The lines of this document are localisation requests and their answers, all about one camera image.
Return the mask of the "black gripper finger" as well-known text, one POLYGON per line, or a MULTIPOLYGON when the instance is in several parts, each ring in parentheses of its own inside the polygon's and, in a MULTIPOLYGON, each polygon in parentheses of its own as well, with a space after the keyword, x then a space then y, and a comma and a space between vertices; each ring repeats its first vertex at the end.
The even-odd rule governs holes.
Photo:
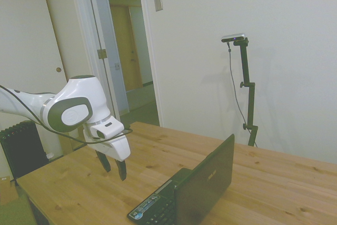
POLYGON ((120 179, 122 181, 124 181, 127 177, 126 162, 125 162, 125 160, 119 161, 119 160, 115 159, 115 163, 116 163, 117 168, 118 168, 118 174, 120 176, 120 179))
POLYGON ((111 171, 111 165, 110 165, 110 163, 109 163, 106 155, 103 154, 103 153, 101 153, 101 152, 99 152, 99 151, 97 151, 97 150, 95 152, 96 152, 97 157, 98 157, 100 163, 102 164, 104 170, 106 172, 110 172, 111 171))

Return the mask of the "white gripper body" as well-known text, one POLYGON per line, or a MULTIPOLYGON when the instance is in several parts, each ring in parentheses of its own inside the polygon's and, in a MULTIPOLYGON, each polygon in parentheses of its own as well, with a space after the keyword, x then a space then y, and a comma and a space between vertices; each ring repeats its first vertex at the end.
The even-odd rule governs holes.
POLYGON ((119 133, 117 136, 109 138, 108 140, 94 140, 85 130, 83 133, 85 141, 88 142, 88 146, 104 155, 118 161, 124 161, 131 154, 128 140, 123 133, 119 133))

